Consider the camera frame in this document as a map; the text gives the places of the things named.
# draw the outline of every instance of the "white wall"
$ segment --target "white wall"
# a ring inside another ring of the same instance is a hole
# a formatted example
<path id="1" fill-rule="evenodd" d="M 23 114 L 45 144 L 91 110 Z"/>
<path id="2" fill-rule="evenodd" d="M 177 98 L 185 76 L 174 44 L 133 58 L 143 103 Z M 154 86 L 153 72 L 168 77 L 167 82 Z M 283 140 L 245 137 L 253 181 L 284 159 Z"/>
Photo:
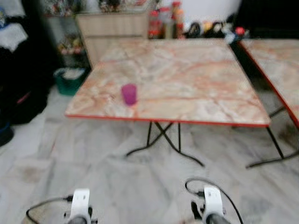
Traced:
<path id="1" fill-rule="evenodd" d="M 185 13 L 185 21 L 225 20 L 236 12 L 241 0 L 180 0 Z M 163 0 L 163 5 L 170 5 L 173 0 Z"/>

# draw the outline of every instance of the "tiled floor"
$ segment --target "tiled floor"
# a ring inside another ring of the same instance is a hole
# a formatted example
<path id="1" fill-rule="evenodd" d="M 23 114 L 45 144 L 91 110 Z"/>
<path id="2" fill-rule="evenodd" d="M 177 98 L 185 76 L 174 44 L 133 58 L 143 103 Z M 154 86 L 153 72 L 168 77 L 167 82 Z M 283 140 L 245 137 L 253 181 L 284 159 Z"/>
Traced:
<path id="1" fill-rule="evenodd" d="M 260 92 L 268 111 L 279 107 L 272 93 Z M 259 158 L 277 156 L 265 129 L 182 125 L 183 151 L 206 168 L 177 155 L 166 140 L 125 159 L 143 146 L 147 123 L 64 117 L 70 98 L 54 88 L 45 111 L 15 127 L 14 139 L 0 148 L 0 223 L 21 223 L 25 211 L 44 199 L 89 188 L 94 217 L 101 224 L 191 223 L 191 200 L 184 181 L 193 176 L 218 183 L 232 197 L 245 224 L 299 222 L 299 159 L 246 170 Z M 272 122 L 285 152 L 296 147 L 286 113 Z M 169 131 L 176 139 L 176 129 Z M 224 199 L 227 217 L 237 224 Z M 33 214 L 41 223 L 64 223 L 67 204 L 54 203 Z"/>

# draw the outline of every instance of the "black metal table leg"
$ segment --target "black metal table leg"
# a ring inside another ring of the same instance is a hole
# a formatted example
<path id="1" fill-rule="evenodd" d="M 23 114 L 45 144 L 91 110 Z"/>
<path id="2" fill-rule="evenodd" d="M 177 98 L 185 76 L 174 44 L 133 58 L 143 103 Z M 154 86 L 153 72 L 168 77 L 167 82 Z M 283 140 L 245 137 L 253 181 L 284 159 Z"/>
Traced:
<path id="1" fill-rule="evenodd" d="M 269 115 L 269 117 L 270 117 L 270 118 L 273 118 L 273 117 L 275 117 L 276 115 L 278 115 L 280 112 L 282 112 L 282 111 L 284 111 L 284 110 L 285 110 L 285 107 L 282 106 L 282 107 L 280 107 L 279 109 L 277 109 L 276 111 L 272 112 L 272 113 Z"/>
<path id="2" fill-rule="evenodd" d="M 254 163 L 251 163 L 249 164 L 248 166 L 246 166 L 246 168 L 253 168 L 253 167 L 258 167 L 258 166 L 261 166 L 261 165 L 264 165 L 264 164 L 269 164 L 269 163 L 274 163 L 274 162 L 281 162 L 281 161 L 285 161 L 285 160 L 289 160 L 289 159 L 292 159 L 296 156 L 299 156 L 299 149 L 294 152 L 294 153 L 291 153 L 290 155 L 287 155 L 287 156 L 284 156 L 284 154 L 282 153 L 276 139 L 275 139 L 275 136 L 274 134 L 272 133 L 271 129 L 267 128 L 267 131 L 280 155 L 280 158 L 274 158 L 274 159 L 269 159 L 269 160 L 261 160 L 259 162 L 254 162 Z"/>
<path id="3" fill-rule="evenodd" d="M 144 149 L 147 149 L 147 148 L 153 146 L 172 125 L 173 125 L 173 123 L 168 124 L 166 126 L 166 128 L 162 129 L 161 133 L 152 142 L 150 142 L 150 134 L 151 134 L 151 128 L 152 128 L 152 122 L 150 122 L 150 124 L 149 124 L 149 132 L 148 132 L 148 139 L 147 139 L 146 146 L 134 149 L 134 150 L 128 152 L 126 154 L 126 156 L 129 156 L 132 153 L 135 153 L 135 152 L 138 152 L 138 151 L 141 151 L 141 150 L 144 150 Z"/>
<path id="4" fill-rule="evenodd" d="M 163 128 L 161 127 L 161 125 L 158 123 L 158 122 L 155 122 L 156 126 L 159 128 L 159 130 L 162 132 L 163 131 Z M 177 149 L 174 144 L 172 143 L 172 141 L 170 140 L 170 138 L 167 136 L 167 134 L 165 132 L 162 132 L 164 137 L 166 138 L 166 140 L 168 141 L 168 143 L 170 144 L 170 146 L 179 154 L 181 154 L 182 156 L 184 157 L 187 157 L 188 159 L 191 159 L 195 162 L 197 162 L 199 165 L 201 165 L 202 167 L 204 167 L 205 165 L 199 161 L 198 159 L 192 157 L 192 156 L 189 156 L 185 153 L 182 153 L 181 152 L 181 131 L 180 131 L 180 124 L 178 125 L 178 146 L 179 146 L 179 149 Z"/>
<path id="5" fill-rule="evenodd" d="M 166 138 L 166 140 L 168 141 L 168 143 L 170 144 L 171 148 L 173 148 L 177 153 L 181 154 L 182 156 L 187 157 L 188 159 L 191 159 L 191 160 L 197 162 L 199 165 L 201 165 L 203 167 L 205 166 L 198 159 L 181 152 L 181 125 L 179 123 L 178 123 L 178 149 L 174 146 L 174 144 L 172 143 L 172 141 L 166 134 L 166 131 L 173 125 L 173 123 L 168 124 L 166 126 L 166 128 L 164 128 L 164 129 L 161 127 L 161 125 L 158 122 L 155 122 L 155 124 L 158 127 L 160 134 L 152 142 L 150 141 L 150 134 L 151 134 L 151 129 L 152 129 L 152 122 L 150 122 L 146 146 L 140 147 L 140 148 L 137 148 L 137 149 L 134 149 L 134 150 L 128 152 L 126 154 L 127 157 L 135 152 L 138 152 L 138 151 L 141 151 L 141 150 L 144 150 L 144 149 L 147 149 L 147 148 L 153 146 L 162 136 L 164 136 Z"/>

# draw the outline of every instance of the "green basket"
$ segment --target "green basket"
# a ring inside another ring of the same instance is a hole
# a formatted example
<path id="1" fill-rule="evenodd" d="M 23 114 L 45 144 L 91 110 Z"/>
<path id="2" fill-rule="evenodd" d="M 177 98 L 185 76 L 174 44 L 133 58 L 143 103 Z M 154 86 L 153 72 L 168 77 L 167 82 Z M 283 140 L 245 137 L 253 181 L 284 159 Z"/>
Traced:
<path id="1" fill-rule="evenodd" d="M 76 79 L 66 79 L 64 78 L 64 74 L 67 70 L 71 70 L 68 68 L 58 69 L 54 72 L 54 78 L 58 87 L 60 94 L 67 96 L 74 96 L 81 84 L 86 78 L 87 72 L 86 69 L 80 69 L 82 75 L 80 75 Z"/>

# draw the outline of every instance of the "plastic cup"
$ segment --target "plastic cup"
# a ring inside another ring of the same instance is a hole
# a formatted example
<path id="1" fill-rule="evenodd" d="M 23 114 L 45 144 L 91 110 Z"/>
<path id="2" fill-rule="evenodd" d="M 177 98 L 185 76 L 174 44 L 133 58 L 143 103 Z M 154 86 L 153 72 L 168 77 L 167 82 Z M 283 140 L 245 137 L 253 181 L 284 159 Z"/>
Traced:
<path id="1" fill-rule="evenodd" d="M 126 105 L 134 105 L 137 101 L 137 87 L 134 84 L 126 84 L 121 88 L 122 97 Z"/>

